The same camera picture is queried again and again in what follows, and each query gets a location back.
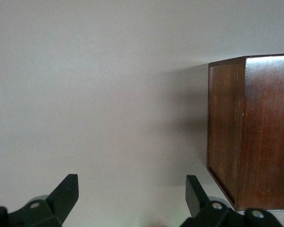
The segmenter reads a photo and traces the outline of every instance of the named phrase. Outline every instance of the white surface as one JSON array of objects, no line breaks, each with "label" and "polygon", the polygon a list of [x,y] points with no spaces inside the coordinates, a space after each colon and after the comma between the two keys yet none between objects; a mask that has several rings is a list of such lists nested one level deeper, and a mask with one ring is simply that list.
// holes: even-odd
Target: white surface
[{"label": "white surface", "polygon": [[[205,168],[207,63],[284,53],[284,0],[0,0],[0,205],[79,175],[65,227],[177,227]],[[284,223],[284,212],[277,213]]]}]

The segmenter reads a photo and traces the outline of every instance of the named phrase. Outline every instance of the box front face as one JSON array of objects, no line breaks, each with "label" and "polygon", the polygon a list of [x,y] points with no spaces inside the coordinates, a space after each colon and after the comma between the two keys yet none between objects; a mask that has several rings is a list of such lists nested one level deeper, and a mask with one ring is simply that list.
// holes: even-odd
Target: box front face
[{"label": "box front face", "polygon": [[284,56],[246,60],[239,204],[284,210]]},{"label": "box front face", "polygon": [[209,67],[207,166],[232,204],[241,147],[244,63]]}]

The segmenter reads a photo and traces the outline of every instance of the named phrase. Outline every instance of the wood grain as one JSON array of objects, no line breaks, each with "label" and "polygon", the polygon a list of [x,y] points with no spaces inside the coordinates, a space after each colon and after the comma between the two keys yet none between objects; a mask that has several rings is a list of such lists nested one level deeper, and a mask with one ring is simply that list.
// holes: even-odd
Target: wood grain
[{"label": "wood grain", "polygon": [[284,55],[209,64],[207,166],[237,211],[284,210]]}]

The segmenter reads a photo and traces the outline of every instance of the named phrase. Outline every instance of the screw hole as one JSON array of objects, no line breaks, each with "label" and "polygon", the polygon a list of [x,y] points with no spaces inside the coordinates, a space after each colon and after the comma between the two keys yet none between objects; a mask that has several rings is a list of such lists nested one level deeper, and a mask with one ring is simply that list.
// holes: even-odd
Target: screw hole
[{"label": "screw hole", "polygon": [[253,210],[251,213],[252,213],[252,215],[255,216],[256,218],[264,218],[264,214],[262,214],[261,211]]},{"label": "screw hole", "polygon": [[32,205],[30,205],[30,208],[37,208],[40,204],[38,202],[34,202]]},{"label": "screw hole", "polygon": [[223,207],[221,204],[219,204],[218,202],[214,202],[212,204],[213,208],[217,209],[217,210],[221,210]]}]

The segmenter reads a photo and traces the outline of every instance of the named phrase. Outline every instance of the wooden box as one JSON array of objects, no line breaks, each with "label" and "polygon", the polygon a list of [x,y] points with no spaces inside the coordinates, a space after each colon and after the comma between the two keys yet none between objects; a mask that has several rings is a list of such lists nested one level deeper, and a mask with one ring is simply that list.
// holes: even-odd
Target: wooden box
[{"label": "wooden box", "polygon": [[284,210],[284,54],[209,64],[207,167],[236,211]]}]

